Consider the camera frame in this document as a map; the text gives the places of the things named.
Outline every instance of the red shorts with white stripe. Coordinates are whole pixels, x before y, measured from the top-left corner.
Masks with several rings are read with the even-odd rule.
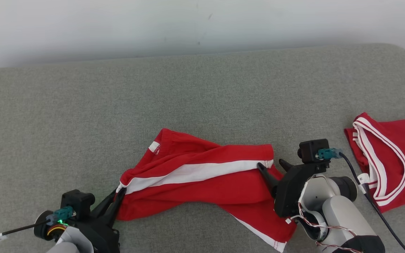
[[[405,120],[376,122],[362,113],[345,129],[380,211],[405,205]]]
[[[282,252],[296,228],[273,211],[274,200],[256,169],[278,179],[271,145],[227,145],[162,129],[135,168],[121,176],[126,195],[120,220],[151,216],[188,201],[215,203]]]

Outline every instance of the gray table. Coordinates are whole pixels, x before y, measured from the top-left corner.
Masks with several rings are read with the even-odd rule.
[[[71,189],[102,200],[161,128],[219,144],[271,143],[275,158],[293,163],[299,142],[328,138],[354,160],[343,129],[363,111],[378,121],[405,118],[404,49],[328,46],[0,69],[0,232],[57,209]],[[327,174],[350,176],[339,160]],[[366,199],[355,204],[387,252],[402,252]],[[405,242],[405,206],[385,217]],[[208,203],[115,227],[122,252],[276,252]],[[52,245],[24,231],[1,242],[0,252]],[[286,252],[314,251],[299,227]]]

